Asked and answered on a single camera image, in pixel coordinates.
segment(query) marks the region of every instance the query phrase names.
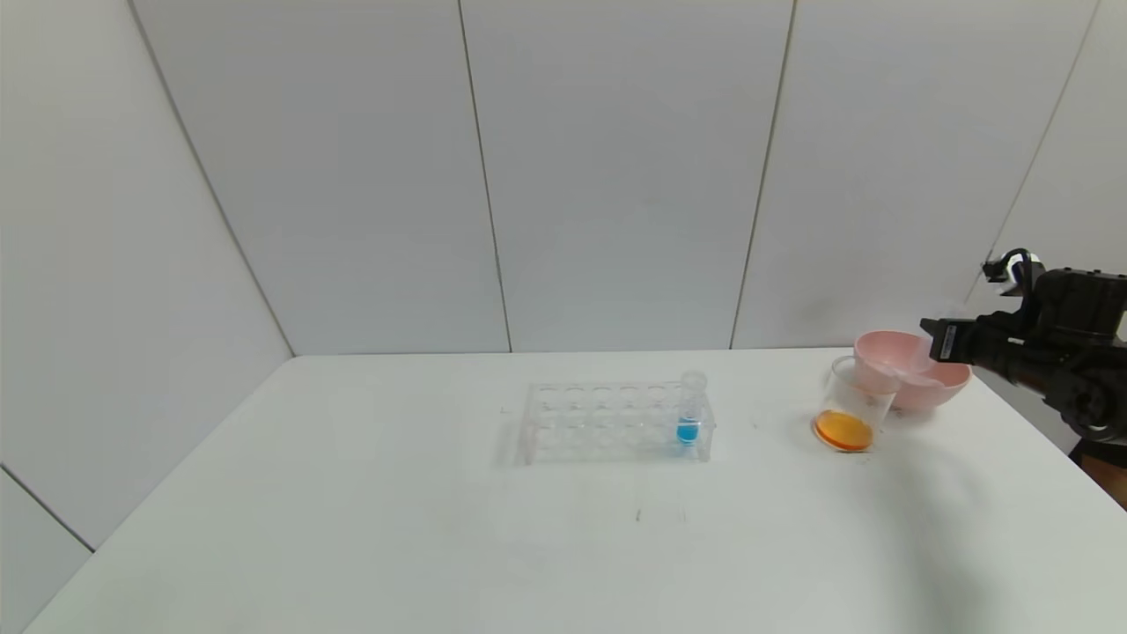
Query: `table surface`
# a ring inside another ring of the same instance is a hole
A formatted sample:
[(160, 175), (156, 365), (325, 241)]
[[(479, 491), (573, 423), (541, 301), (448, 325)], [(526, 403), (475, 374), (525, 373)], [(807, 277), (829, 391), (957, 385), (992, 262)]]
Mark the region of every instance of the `table surface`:
[[(1127, 514), (977, 381), (828, 450), (845, 352), (299, 358), (28, 632), (1121, 628)], [(530, 383), (690, 368), (711, 463), (512, 464)]]

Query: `white wall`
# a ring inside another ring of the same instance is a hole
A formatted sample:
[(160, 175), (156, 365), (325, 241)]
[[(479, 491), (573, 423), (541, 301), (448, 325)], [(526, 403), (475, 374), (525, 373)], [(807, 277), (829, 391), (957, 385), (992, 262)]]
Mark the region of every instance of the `white wall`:
[[(3, 50), (3, 23), (0, 19), (0, 51)], [(0, 68), (3, 55), (0, 53)], [(2, 87), (0, 87), (0, 109), (2, 109)], [(0, 244), (3, 243), (3, 223), (0, 222)], [(3, 253), (0, 252), (0, 333), (3, 332)], [(3, 346), (0, 341), (0, 358), (3, 357)], [(0, 403), (3, 403), (3, 364), (0, 364)], [(0, 408), (0, 457), (3, 456), (3, 408)], [(3, 486), (0, 486), (0, 632), (3, 629)]]
[(299, 355), (508, 351), (458, 0), (136, 0)]
[(735, 346), (849, 345), (961, 302), (1094, 3), (798, 2)]
[(789, 0), (463, 0), (515, 351), (728, 348)]
[[(1127, 2), (1103, 0), (1061, 105), (995, 252), (1027, 247), (1050, 268), (1127, 273)], [(975, 313), (1014, 310), (1019, 300), (975, 285)], [(1127, 337), (1127, 328), (1120, 330)], [(1070, 450), (1075, 435), (1033, 394), (997, 377), (983, 381), (1054, 444)]]
[(90, 552), (7, 474), (0, 474), (0, 610), (5, 634), (19, 634)]
[(290, 355), (126, 3), (3, 9), (2, 458), (98, 545)]

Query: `glass beaker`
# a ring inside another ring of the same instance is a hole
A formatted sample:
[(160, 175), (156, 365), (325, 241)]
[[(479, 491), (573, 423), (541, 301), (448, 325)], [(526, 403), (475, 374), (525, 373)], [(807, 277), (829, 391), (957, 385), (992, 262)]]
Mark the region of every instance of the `glass beaker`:
[(814, 436), (838, 452), (869, 449), (899, 389), (895, 376), (855, 357), (834, 360), (813, 422)]

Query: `wall seam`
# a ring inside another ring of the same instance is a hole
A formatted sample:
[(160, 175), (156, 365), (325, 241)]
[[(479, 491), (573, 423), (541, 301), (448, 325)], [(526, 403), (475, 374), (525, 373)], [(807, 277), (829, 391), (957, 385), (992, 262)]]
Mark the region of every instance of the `wall seam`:
[(779, 104), (782, 101), (783, 79), (787, 77), (787, 61), (790, 59), (790, 42), (795, 33), (795, 16), (798, 14), (798, 0), (790, 3), (790, 24), (787, 25), (787, 41), (782, 48), (782, 62), (779, 64), (779, 84), (775, 87), (774, 109), (771, 110), (771, 126), (767, 131), (767, 146), (763, 152), (763, 168), (760, 171), (760, 190), (755, 195), (755, 207), (752, 214), (752, 231), (747, 235), (747, 253), (744, 256), (744, 273), (739, 278), (739, 292), (736, 294), (736, 315), (731, 322), (731, 338), (728, 339), (728, 350), (736, 348), (736, 330), (739, 328), (739, 307), (744, 303), (744, 287), (747, 285), (747, 269), (752, 264), (752, 244), (755, 243), (755, 227), (760, 221), (760, 204), (763, 202), (763, 188), (767, 181), (767, 163), (771, 161), (771, 146), (774, 143), (775, 123), (779, 120)]
[(505, 282), (500, 271), (500, 248), (497, 245), (497, 223), (492, 215), (492, 196), (489, 194), (489, 175), (486, 170), (486, 148), (481, 140), (481, 120), (478, 117), (478, 97), (473, 90), (473, 70), (470, 68), (470, 41), (465, 37), (465, 17), (462, 14), (462, 0), (458, 0), (458, 24), (462, 29), (462, 51), (465, 55), (465, 77), (470, 82), (470, 104), (473, 106), (473, 130), (478, 134), (478, 154), (481, 157), (481, 181), (486, 188), (486, 208), (489, 211), (489, 232), (494, 239), (494, 261), (497, 265), (497, 285), (500, 288), (500, 313), (505, 321), (505, 340), (508, 351), (513, 352), (513, 333), (508, 327), (508, 304), (505, 301)]
[[(1014, 191), (1013, 199), (1010, 200), (1010, 208), (1006, 209), (1005, 216), (1002, 218), (1002, 224), (997, 227), (997, 234), (994, 235), (994, 241), (991, 242), (990, 252), (986, 253), (984, 260), (988, 260), (995, 252), (995, 249), (997, 249), (997, 242), (1002, 239), (1002, 232), (1005, 230), (1005, 223), (1010, 221), (1010, 215), (1013, 214), (1014, 207), (1018, 206), (1018, 199), (1021, 197), (1021, 190), (1026, 188), (1026, 181), (1029, 180), (1029, 175), (1033, 171), (1033, 164), (1037, 163), (1037, 155), (1041, 153), (1041, 145), (1045, 143), (1045, 137), (1049, 135), (1049, 128), (1053, 127), (1053, 119), (1056, 118), (1056, 113), (1061, 108), (1061, 101), (1064, 100), (1064, 93), (1068, 89), (1068, 83), (1072, 81), (1072, 73), (1076, 71), (1076, 64), (1080, 62), (1080, 55), (1084, 52), (1084, 45), (1088, 44), (1088, 35), (1092, 32), (1092, 25), (1095, 24), (1095, 15), (1100, 12), (1100, 3), (1103, 0), (1095, 0), (1095, 5), (1092, 7), (1092, 15), (1088, 18), (1088, 26), (1084, 27), (1084, 35), (1080, 38), (1080, 46), (1076, 47), (1076, 55), (1072, 59), (1072, 65), (1068, 66), (1068, 74), (1065, 75), (1064, 84), (1061, 86), (1061, 92), (1057, 93), (1056, 102), (1053, 104), (1053, 111), (1049, 113), (1049, 119), (1045, 123), (1045, 130), (1041, 131), (1041, 137), (1037, 140), (1037, 148), (1033, 149), (1033, 155), (1029, 159), (1029, 164), (1026, 166), (1026, 172), (1021, 176), (1021, 184), (1018, 185), (1018, 190)], [(966, 296), (962, 297), (964, 305), (970, 301), (970, 295), (975, 292), (975, 285), (978, 283), (978, 275), (980, 274), (980, 270), (975, 273), (975, 278), (970, 282), (970, 288), (967, 289)]]
[(87, 551), (90, 552), (90, 554), (95, 553), (96, 548), (91, 546), (89, 542), (83, 539), (82, 536), (78, 534), (78, 532), (71, 528), (69, 524), (63, 521), (63, 519), (59, 517), (59, 514), (56, 514), (51, 507), (48, 507), (47, 503), (43, 500), (43, 498), (36, 495), (35, 492), (32, 491), (32, 488), (27, 485), (27, 483), (20, 480), (19, 476), (17, 476), (15, 473), (12, 473), (11, 470), (8, 468), (7, 464), (0, 463), (0, 472), (10, 477), (11, 481), (16, 483), (16, 486), (23, 489), (24, 493), (26, 493), (28, 498), (34, 500), (35, 503), (38, 504), (41, 509), (43, 509), (48, 516), (51, 516), (51, 519), (55, 520), (55, 523), (59, 526), (63, 527), (63, 529), (66, 530), (66, 533), (69, 533), (70, 536), (73, 537), (76, 542), (81, 544), (82, 547), (85, 547)]
[(227, 233), (231, 236), (231, 242), (239, 252), (239, 257), (242, 258), (242, 265), (246, 266), (247, 271), (250, 273), (250, 279), (255, 283), (255, 287), (258, 289), (258, 295), (263, 297), (263, 303), (266, 304), (266, 310), (270, 313), (270, 320), (274, 321), (274, 328), (277, 329), (278, 334), (282, 337), (282, 342), (285, 343), (286, 349), (290, 351), (290, 357), (296, 357), (293, 351), (293, 346), (290, 345), (290, 338), (286, 337), (285, 330), (282, 329), (282, 323), (278, 321), (277, 312), (275, 312), (274, 306), (270, 305), (270, 300), (266, 296), (266, 291), (263, 289), (263, 284), (258, 280), (258, 275), (255, 274), (254, 267), (250, 266), (250, 259), (247, 258), (247, 251), (243, 250), (242, 243), (239, 242), (238, 235), (234, 234), (234, 229), (231, 227), (231, 221), (227, 216), (227, 212), (223, 211), (223, 204), (220, 202), (219, 196), (215, 194), (215, 187), (212, 185), (211, 177), (207, 176), (207, 170), (204, 169), (204, 163), (199, 160), (199, 152), (196, 151), (196, 145), (192, 142), (192, 136), (188, 135), (188, 127), (184, 124), (184, 117), (180, 116), (179, 108), (176, 107), (176, 100), (172, 98), (172, 90), (168, 86), (168, 80), (165, 78), (165, 71), (160, 68), (160, 62), (157, 61), (157, 51), (153, 50), (152, 42), (149, 41), (149, 34), (145, 33), (144, 25), (141, 24), (141, 15), (137, 12), (136, 5), (134, 3), (134, 0), (127, 0), (126, 3), (130, 7), (130, 14), (133, 15), (133, 24), (136, 26), (137, 33), (141, 34), (141, 41), (144, 42), (145, 52), (149, 54), (149, 61), (152, 62), (152, 68), (157, 71), (157, 79), (160, 80), (160, 87), (165, 91), (165, 99), (168, 100), (168, 107), (171, 108), (172, 116), (176, 118), (176, 124), (180, 127), (180, 135), (184, 136), (184, 142), (188, 144), (188, 151), (192, 152), (192, 159), (196, 163), (196, 169), (199, 170), (199, 175), (203, 177), (204, 184), (207, 186), (207, 193), (211, 194), (212, 203), (215, 205), (215, 209), (219, 211), (219, 216), (223, 220), (223, 225), (227, 227)]

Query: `black robotic arm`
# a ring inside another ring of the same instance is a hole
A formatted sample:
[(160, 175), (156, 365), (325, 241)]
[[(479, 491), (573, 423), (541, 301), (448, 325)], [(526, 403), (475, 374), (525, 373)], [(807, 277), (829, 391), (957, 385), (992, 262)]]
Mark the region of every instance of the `black robotic arm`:
[(983, 264), (1003, 294), (1021, 295), (1014, 312), (975, 320), (922, 320), (930, 357), (969, 364), (1024, 386), (1081, 438), (1127, 445), (1127, 346), (1116, 337), (1127, 309), (1127, 275), (1055, 268), (1014, 249)]

